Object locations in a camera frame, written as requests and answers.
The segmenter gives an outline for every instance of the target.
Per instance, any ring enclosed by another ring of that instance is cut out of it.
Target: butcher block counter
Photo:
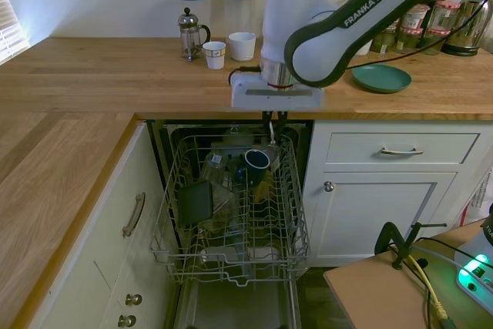
[[[227,84],[234,67],[258,64],[258,58],[241,64],[226,59],[224,69],[211,70],[205,60],[187,62],[179,52],[179,39],[46,39],[0,66],[0,110],[130,112],[143,119],[260,117],[231,108]],[[472,58],[413,55],[390,64],[412,76],[404,91],[368,92],[346,72],[325,89],[322,109],[289,118],[493,119],[493,57],[487,52]]]
[[[50,38],[0,66],[1,328],[29,324],[137,120],[261,117],[230,106],[239,63],[213,71],[179,50],[178,39]],[[391,64],[413,78],[403,92],[368,92],[347,72],[322,109],[288,119],[493,119],[488,53]]]

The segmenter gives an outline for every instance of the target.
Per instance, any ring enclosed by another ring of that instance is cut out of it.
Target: green light
[[[481,262],[488,262],[488,258],[484,254],[479,254],[476,256],[476,258]]]
[[[472,282],[472,277],[470,276],[469,272],[472,272],[480,267],[481,262],[488,262],[488,258],[484,254],[477,255],[476,260],[470,260],[468,264],[464,266],[464,269],[461,269],[460,271],[459,281],[465,287],[467,287],[467,285]]]

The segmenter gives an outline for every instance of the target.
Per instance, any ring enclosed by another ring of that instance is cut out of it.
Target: white cup
[[[224,55],[226,44],[223,42],[206,42],[202,45],[203,54],[206,55],[207,67],[210,69],[222,69],[224,67]]]
[[[251,32],[235,32],[228,36],[231,58],[235,61],[250,61],[255,53],[255,34]]]

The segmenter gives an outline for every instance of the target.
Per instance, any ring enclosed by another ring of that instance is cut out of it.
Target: plate
[[[411,84],[411,76],[389,65],[366,65],[353,69],[358,84],[373,92],[400,92]]]

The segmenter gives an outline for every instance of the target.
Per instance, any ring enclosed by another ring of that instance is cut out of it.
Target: drawer handle
[[[144,209],[144,204],[146,203],[146,194],[144,192],[136,195],[136,206],[133,208],[132,216],[130,217],[129,223],[126,227],[123,227],[123,237],[130,237],[135,230],[140,217],[142,216],[142,211]]]
[[[413,148],[413,150],[408,151],[400,151],[400,150],[389,150],[387,148],[382,148],[380,153],[382,154],[390,154],[391,156],[420,156],[424,153],[422,150],[417,150]]]
[[[118,318],[118,327],[133,327],[137,322],[137,318],[133,315],[123,316]]]
[[[127,294],[125,298],[125,304],[127,306],[139,306],[142,303],[142,296],[140,294]]]
[[[330,193],[332,190],[335,189],[335,185],[334,183],[332,183],[331,181],[326,181],[324,183],[324,190],[327,192],[327,193]]]

